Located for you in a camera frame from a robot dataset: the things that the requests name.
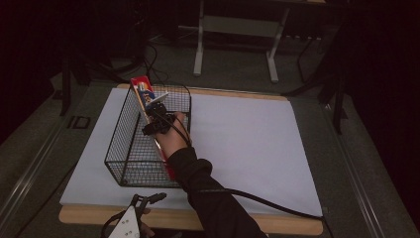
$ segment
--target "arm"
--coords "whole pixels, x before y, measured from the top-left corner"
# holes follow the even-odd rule
[[[182,114],[176,114],[180,121]],[[179,122],[174,125],[183,133]],[[175,178],[188,193],[188,201],[195,209],[207,237],[265,237],[257,223],[251,218],[241,204],[228,193],[197,193],[199,189],[223,188],[211,178],[210,162],[197,159],[192,147],[173,129],[165,135],[157,135],[163,151],[168,156],[168,163],[175,172]]]

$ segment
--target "cable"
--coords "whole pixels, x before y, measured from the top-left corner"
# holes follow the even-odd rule
[[[253,194],[250,194],[250,193],[247,193],[247,192],[244,192],[244,191],[240,191],[240,190],[230,189],[230,188],[200,189],[200,190],[193,190],[191,192],[194,192],[194,193],[230,193],[232,195],[239,195],[239,196],[254,200],[254,201],[259,202],[261,204],[264,204],[266,206],[272,207],[274,209],[277,209],[277,210],[280,210],[280,211],[283,211],[283,212],[287,212],[287,213],[292,214],[292,215],[296,215],[296,216],[300,216],[300,217],[304,217],[304,218],[309,218],[309,219],[319,220],[319,221],[322,221],[325,224],[325,226],[327,227],[327,230],[330,233],[331,237],[334,238],[334,234],[331,231],[331,228],[328,225],[328,222],[327,222],[327,220],[325,219],[324,216],[314,216],[314,215],[311,215],[311,214],[307,214],[307,213],[303,213],[303,212],[300,212],[300,211],[292,210],[292,209],[289,209],[287,207],[275,204],[271,201],[265,200],[265,199],[263,199],[261,197],[258,197],[256,195],[253,195]]]
[[[53,198],[55,193],[58,191],[59,187],[62,185],[64,180],[71,174],[71,172],[76,168],[77,163],[75,163],[67,173],[65,173],[64,177],[59,181],[58,185],[52,191],[52,193],[47,197],[43,204],[38,208],[38,210],[31,216],[31,218],[25,223],[24,226],[16,233],[15,238],[19,238],[22,233],[28,228],[28,226],[34,221],[34,219],[40,214],[40,212],[46,207],[47,203]]]
[[[179,122],[179,124],[181,125],[182,129],[185,131],[185,133],[187,134],[187,136],[185,137],[185,135],[179,131],[178,128],[176,128],[172,122],[168,121],[166,118],[164,118],[163,116],[159,115],[158,113],[154,112],[154,115],[157,116],[160,120],[163,120],[165,123],[167,123],[167,125],[170,125],[171,128],[173,128],[178,134],[179,136],[185,141],[186,145],[188,147],[191,147],[191,141],[188,135],[188,132],[186,131],[185,127],[183,126],[183,123],[177,118],[175,117],[175,119]]]
[[[115,73],[123,73],[123,72],[127,72],[129,70],[136,70],[136,69],[138,69],[139,67],[142,66],[142,62],[143,61],[142,61],[142,59],[140,57],[134,57],[132,59],[132,62],[131,63],[129,63],[127,65],[124,65],[124,66],[121,66],[121,67],[114,68],[114,67],[109,67],[109,66],[106,66],[106,65],[103,65],[103,66],[105,68],[107,68],[108,70],[112,71],[112,72],[115,72]]]
[[[148,45],[148,47],[152,48],[152,50],[155,53],[155,57],[152,60],[152,62],[149,62],[148,59],[145,58],[146,76],[149,78],[149,80],[152,83],[152,78],[151,78],[151,71],[152,71],[154,73],[155,77],[157,78],[157,81],[164,85],[164,82],[169,80],[169,74],[164,72],[164,71],[161,71],[161,70],[158,70],[158,69],[154,68],[154,64],[155,64],[155,62],[157,60],[157,57],[158,57],[158,50],[152,45]],[[166,76],[166,78],[164,80],[160,79],[157,72],[163,73]]]
[[[302,52],[300,52],[300,54],[299,54],[299,56],[297,57],[297,60],[296,60],[296,65],[297,65],[297,70],[298,70],[298,72],[299,72],[300,80],[301,80],[303,83],[308,82],[308,81],[311,79],[311,77],[310,77],[310,78],[308,78],[308,79],[305,79],[305,78],[304,78],[304,76],[303,76],[303,72],[302,72],[302,67],[300,66],[300,59],[302,58],[302,56],[303,56],[303,54],[306,52],[306,50],[308,50],[309,46],[312,44],[312,42],[313,42],[314,40],[315,40],[315,38],[311,38],[311,39],[308,41],[308,43],[306,44],[305,48],[302,50]]]
[[[111,224],[111,222],[113,222],[115,220],[120,220],[121,218],[123,218],[125,213],[126,213],[126,210],[122,210],[118,214],[115,214],[115,215],[111,216],[111,218],[109,218],[105,222],[105,224],[102,226],[100,238],[106,238],[105,231],[106,231],[106,228],[109,226],[109,224]]]
[[[140,68],[142,68],[142,66],[141,66],[141,65],[138,65],[138,66],[136,66],[135,68],[133,68],[131,71],[128,71],[128,72],[124,73],[122,76],[123,76],[123,77],[126,77],[126,76],[128,76],[128,75],[130,75],[130,74],[134,73],[135,71],[140,70]]]
[[[193,30],[193,31],[191,31],[190,33],[186,33],[186,34],[184,34],[184,35],[182,35],[182,36],[178,37],[177,39],[178,39],[178,40],[181,40],[181,39],[186,38],[186,37],[189,37],[189,36],[191,36],[191,35],[193,35],[193,34],[195,34],[195,33],[198,33],[198,30]],[[158,41],[158,39],[159,39],[160,37],[163,37],[163,34],[158,34],[158,35],[156,35],[156,36],[154,36],[154,37],[149,38],[149,42],[151,42],[151,43],[153,43],[153,44],[158,44],[158,45],[168,45],[168,44],[171,44],[171,43],[172,43],[172,41],[171,41],[171,40],[166,40],[166,41],[161,41],[161,42],[160,42],[160,41]]]

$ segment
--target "hand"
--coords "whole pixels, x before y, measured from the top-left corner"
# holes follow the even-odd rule
[[[183,122],[185,115],[181,112],[175,112],[174,115],[178,120],[175,119],[173,126],[175,126],[184,135],[184,137],[189,140],[188,132],[186,132],[184,127],[180,124],[180,122]],[[164,151],[164,154],[168,158],[179,149],[187,147],[185,140],[173,128],[170,128],[166,134],[157,133],[156,139],[160,144],[161,149]]]
[[[150,209],[145,208],[145,211],[143,212],[143,214],[149,214],[151,212]],[[142,233],[146,234],[148,237],[153,237],[155,236],[155,232],[145,223],[142,222],[142,225],[140,227],[140,230]]]

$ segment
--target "table leg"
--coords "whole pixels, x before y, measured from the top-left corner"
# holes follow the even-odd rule
[[[269,77],[271,78],[271,82],[274,82],[274,83],[278,82],[278,76],[277,76],[277,70],[275,68],[274,56],[275,56],[275,52],[277,51],[278,44],[281,40],[281,35],[283,33],[284,25],[286,23],[289,11],[290,11],[289,8],[284,9],[283,16],[281,18],[281,22],[278,25],[277,32],[276,32],[275,37],[274,37],[274,43],[272,45],[272,48],[271,48],[270,51],[268,51],[266,53],[266,60],[267,60],[267,63],[268,63]]]
[[[203,64],[203,19],[204,19],[204,0],[200,1],[200,17],[198,20],[198,46],[195,54],[194,76],[201,75],[201,66]]]

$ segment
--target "wooden table edge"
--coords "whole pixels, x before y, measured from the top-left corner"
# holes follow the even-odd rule
[[[130,84],[119,84],[117,88],[130,88]],[[223,90],[223,89],[213,89],[213,88],[197,88],[197,87],[187,87],[187,89],[192,94],[287,101],[287,98],[284,96],[274,95],[274,94],[265,94],[261,92],[246,92],[246,91]]]
[[[103,225],[113,215],[126,209],[121,206],[64,205],[59,220],[66,224]],[[292,215],[251,214],[264,233],[320,235],[323,224],[320,220]],[[142,216],[142,221],[152,228],[203,230],[194,210],[152,208],[151,213]]]

